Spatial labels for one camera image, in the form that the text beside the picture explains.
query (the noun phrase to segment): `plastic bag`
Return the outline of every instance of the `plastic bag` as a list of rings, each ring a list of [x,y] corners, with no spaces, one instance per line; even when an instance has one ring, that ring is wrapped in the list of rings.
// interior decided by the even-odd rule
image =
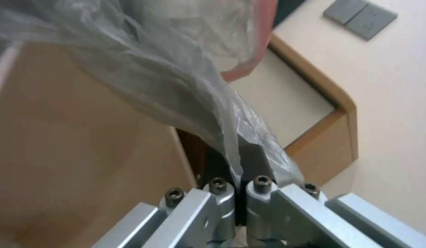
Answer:
[[[164,12],[168,15],[159,12],[164,8],[160,8],[158,2],[149,1],[152,5],[146,2],[33,0],[10,3],[4,0],[0,2],[0,38],[63,45],[80,68],[137,110],[198,135],[220,151],[229,162],[237,185],[242,174],[237,134],[263,146],[280,185],[303,181],[297,166],[286,156],[264,121],[228,86],[211,59],[213,54],[237,58],[234,69],[224,73],[229,80],[249,72],[262,57],[267,41],[261,42],[268,40],[267,34],[259,37],[270,21],[259,21],[258,14],[263,12],[260,11],[263,5],[273,2],[187,0],[182,3],[179,0],[185,6],[197,3],[190,13],[205,16],[206,23],[212,27],[226,29],[226,25],[214,24],[214,21],[221,20],[222,14],[231,15],[225,10],[233,10],[236,23],[230,26],[233,30],[228,30],[228,35],[218,35],[218,40],[207,35],[201,44],[199,33],[193,32],[190,25],[175,24],[169,12]],[[219,12],[212,14],[215,18],[209,18],[206,13],[209,10]],[[239,37],[229,42],[240,52],[218,49],[223,48],[221,42],[228,42],[230,35]],[[244,49],[234,44],[246,39],[248,44]]]

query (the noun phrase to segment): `hex socket screw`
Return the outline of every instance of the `hex socket screw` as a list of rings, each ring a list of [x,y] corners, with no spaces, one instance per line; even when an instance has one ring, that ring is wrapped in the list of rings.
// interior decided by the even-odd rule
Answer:
[[[227,181],[222,177],[215,177],[210,180],[209,188],[212,194],[220,195],[227,190]]]
[[[174,187],[167,190],[164,197],[167,207],[176,207],[184,199],[184,191],[178,187]]]
[[[254,190],[260,194],[266,194],[271,190],[271,183],[273,181],[269,176],[256,176],[253,179]]]
[[[300,187],[306,192],[308,193],[310,196],[312,196],[314,199],[319,199],[320,197],[320,189],[313,184],[309,184],[309,183],[304,183],[302,185],[300,185]]]

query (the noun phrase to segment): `wall socket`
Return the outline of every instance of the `wall socket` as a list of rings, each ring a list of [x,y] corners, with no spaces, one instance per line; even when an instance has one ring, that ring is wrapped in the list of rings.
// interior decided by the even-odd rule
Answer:
[[[366,40],[397,17],[397,14],[365,0],[336,0],[323,15]]]
[[[345,26],[362,38],[370,40],[396,17],[397,14],[370,3]]]

